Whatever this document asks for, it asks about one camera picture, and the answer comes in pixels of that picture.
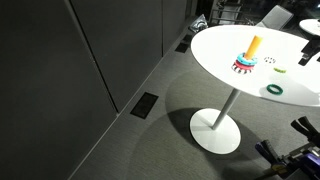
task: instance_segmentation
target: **yellow peg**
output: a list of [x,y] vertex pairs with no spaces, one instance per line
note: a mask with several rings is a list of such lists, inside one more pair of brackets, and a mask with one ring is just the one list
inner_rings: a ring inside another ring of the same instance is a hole
[[256,53],[261,41],[262,41],[262,37],[254,36],[250,44],[250,47],[248,48],[246,54],[243,57],[246,58],[247,60],[251,60],[253,55]]

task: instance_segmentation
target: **table pedestal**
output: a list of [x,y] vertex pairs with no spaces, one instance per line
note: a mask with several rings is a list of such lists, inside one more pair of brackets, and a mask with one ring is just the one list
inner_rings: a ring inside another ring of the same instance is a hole
[[239,146],[240,130],[233,119],[226,115],[239,94],[239,90],[233,89],[221,111],[202,109],[192,116],[191,134],[204,149],[216,154],[228,154]]

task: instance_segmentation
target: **small object on table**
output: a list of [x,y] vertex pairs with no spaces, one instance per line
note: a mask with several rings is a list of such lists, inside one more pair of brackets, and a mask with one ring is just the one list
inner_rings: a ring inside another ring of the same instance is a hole
[[269,84],[267,90],[274,95],[281,95],[283,93],[283,89],[276,84]]
[[251,73],[254,65],[257,64],[258,59],[253,57],[258,46],[260,45],[262,38],[259,36],[254,36],[250,47],[246,53],[241,53],[237,57],[237,60],[232,65],[232,69],[239,74]]
[[273,70],[275,70],[278,73],[286,73],[287,70],[285,70],[283,67],[275,67],[273,68]]
[[269,63],[269,64],[274,64],[274,63],[276,63],[276,60],[274,59],[274,58],[272,58],[272,57],[265,57],[264,58],[264,61],[266,62],[266,63]]
[[298,64],[305,66],[314,55],[320,51],[320,36],[314,35],[310,41],[303,47],[301,60]]

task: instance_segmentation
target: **white round table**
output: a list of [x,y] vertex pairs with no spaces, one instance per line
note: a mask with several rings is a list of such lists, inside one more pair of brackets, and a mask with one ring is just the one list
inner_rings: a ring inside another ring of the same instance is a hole
[[[247,51],[255,35],[263,37],[255,54],[258,64],[252,73],[238,74],[231,67],[236,57]],[[316,61],[319,54],[306,66],[298,64],[307,42],[288,33],[256,26],[224,25],[198,33],[191,43],[195,59],[234,89],[221,111],[207,108],[192,116],[190,130],[196,142],[216,154],[233,152],[239,146],[240,130],[227,113],[241,91],[285,104],[320,106],[320,63]],[[266,57],[275,59],[275,63],[266,63]],[[287,72],[278,73],[274,67],[285,68]],[[283,94],[269,93],[266,89],[269,84],[280,86]]]
[[299,26],[309,34],[320,36],[320,23],[318,22],[318,19],[302,20],[300,21]]

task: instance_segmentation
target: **table top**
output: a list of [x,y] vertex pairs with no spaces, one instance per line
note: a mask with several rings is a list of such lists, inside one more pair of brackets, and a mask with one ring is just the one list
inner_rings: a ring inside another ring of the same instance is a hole
[[312,34],[320,36],[320,23],[318,19],[305,19],[300,21],[299,26],[304,31]]
[[[263,40],[255,54],[258,63],[252,73],[238,74],[232,69],[237,56],[246,52],[255,35]],[[306,39],[281,31],[244,25],[224,25],[205,29],[192,40],[191,50],[198,63],[224,83],[250,95],[284,104],[320,106],[320,62],[316,54],[306,66],[298,64]],[[271,57],[275,63],[266,63]],[[274,71],[282,67],[286,73]],[[283,94],[267,91],[269,84]]]

